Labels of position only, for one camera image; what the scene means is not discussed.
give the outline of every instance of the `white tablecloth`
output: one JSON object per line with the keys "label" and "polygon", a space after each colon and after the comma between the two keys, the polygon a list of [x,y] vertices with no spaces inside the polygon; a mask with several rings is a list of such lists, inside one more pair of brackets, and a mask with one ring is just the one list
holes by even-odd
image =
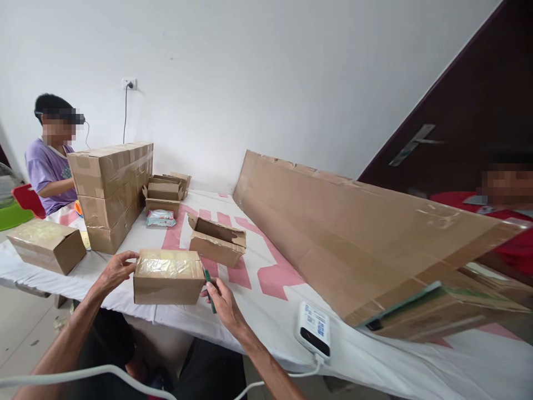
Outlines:
{"label": "white tablecloth", "polygon": [[[192,231],[187,212],[247,230],[247,251],[237,269],[204,261],[212,276],[228,283],[244,317],[284,368],[303,372],[313,366],[311,354],[293,335],[299,303],[305,300],[322,308],[332,321],[331,360],[321,374],[405,398],[531,399],[533,347],[496,324],[453,335],[440,344],[397,341],[350,328],[226,195],[189,191],[172,228],[147,227],[141,213],[119,252],[187,249]],[[86,230],[72,205],[47,219]],[[110,255],[88,252],[69,276],[22,262],[9,241],[0,244],[0,259],[0,278],[81,300]],[[242,352],[203,300],[195,306],[138,306],[133,303],[130,279],[103,306]]]}

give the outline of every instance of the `black hair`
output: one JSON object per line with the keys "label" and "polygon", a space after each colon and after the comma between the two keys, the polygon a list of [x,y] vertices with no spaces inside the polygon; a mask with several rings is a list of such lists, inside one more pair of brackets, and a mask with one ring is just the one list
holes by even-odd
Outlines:
{"label": "black hair", "polygon": [[43,93],[37,97],[37,100],[35,100],[35,110],[33,113],[42,125],[42,114],[52,114],[56,116],[63,114],[76,114],[76,109],[59,96]]}
{"label": "black hair", "polygon": [[531,166],[533,166],[533,152],[516,150],[493,151],[489,170],[498,169],[499,164],[522,164],[531,169]]}

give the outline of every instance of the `purple t-shirt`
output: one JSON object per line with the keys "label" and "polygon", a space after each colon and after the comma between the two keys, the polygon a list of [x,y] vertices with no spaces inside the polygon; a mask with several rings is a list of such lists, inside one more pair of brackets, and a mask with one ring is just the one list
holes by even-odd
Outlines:
{"label": "purple t-shirt", "polygon": [[[73,153],[71,146],[64,146],[65,153]],[[28,169],[29,182],[35,192],[40,192],[50,182],[72,178],[71,168],[67,158],[53,147],[47,146],[42,139],[36,139],[29,144],[24,155]],[[76,189],[72,188],[58,196],[39,197],[43,203],[46,215],[59,210],[78,199]]]}

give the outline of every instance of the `child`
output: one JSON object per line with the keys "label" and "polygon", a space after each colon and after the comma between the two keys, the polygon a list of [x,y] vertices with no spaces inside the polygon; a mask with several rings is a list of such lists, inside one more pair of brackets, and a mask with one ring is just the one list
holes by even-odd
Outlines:
{"label": "child", "polygon": [[43,133],[26,149],[26,168],[48,216],[78,198],[67,154],[74,152],[68,143],[85,120],[61,97],[47,93],[37,98],[34,114]]}
{"label": "child", "polygon": [[[496,152],[476,192],[446,192],[431,200],[499,219],[533,224],[533,154]],[[533,228],[480,257],[478,261],[533,286]]]}

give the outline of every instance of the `green marker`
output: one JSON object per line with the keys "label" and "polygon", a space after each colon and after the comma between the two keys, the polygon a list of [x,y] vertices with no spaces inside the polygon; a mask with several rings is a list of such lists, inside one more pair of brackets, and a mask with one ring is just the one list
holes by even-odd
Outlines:
{"label": "green marker", "polygon": [[[207,269],[204,269],[204,273],[205,273],[205,280],[207,282],[211,282],[211,275],[209,275],[209,271]],[[209,295],[209,291],[207,291],[207,297],[209,298],[209,301],[211,301],[211,309],[213,310],[213,314],[216,314],[217,313],[217,309],[215,308],[215,303],[213,303],[213,299]]]}

